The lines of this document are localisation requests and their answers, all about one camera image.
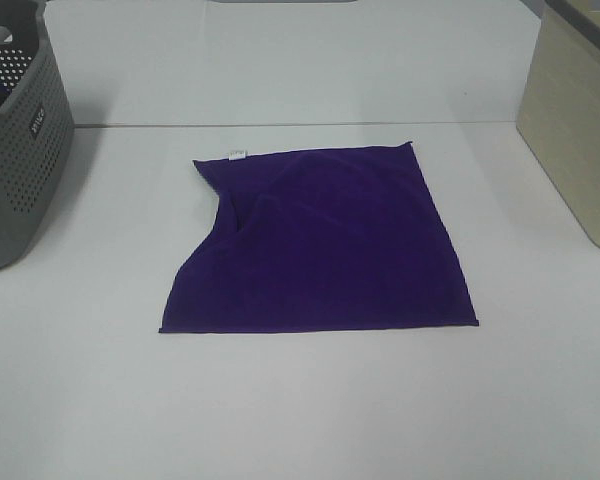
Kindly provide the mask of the purple towel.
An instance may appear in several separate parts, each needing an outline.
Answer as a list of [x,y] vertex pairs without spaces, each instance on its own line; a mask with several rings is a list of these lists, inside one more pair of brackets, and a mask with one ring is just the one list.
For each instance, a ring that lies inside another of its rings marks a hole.
[[194,166],[217,212],[174,278],[162,333],[477,325],[410,143]]

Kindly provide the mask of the beige storage bin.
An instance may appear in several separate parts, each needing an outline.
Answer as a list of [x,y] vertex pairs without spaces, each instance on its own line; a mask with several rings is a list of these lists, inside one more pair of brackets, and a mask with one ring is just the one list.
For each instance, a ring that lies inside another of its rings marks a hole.
[[548,1],[516,128],[600,248],[600,1]]

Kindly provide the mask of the grey perforated laundry basket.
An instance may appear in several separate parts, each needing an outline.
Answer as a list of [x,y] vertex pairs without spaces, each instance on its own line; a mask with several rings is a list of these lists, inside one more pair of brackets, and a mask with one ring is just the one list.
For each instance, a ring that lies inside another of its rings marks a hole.
[[43,1],[0,1],[0,269],[35,236],[69,156],[74,121],[44,20]]

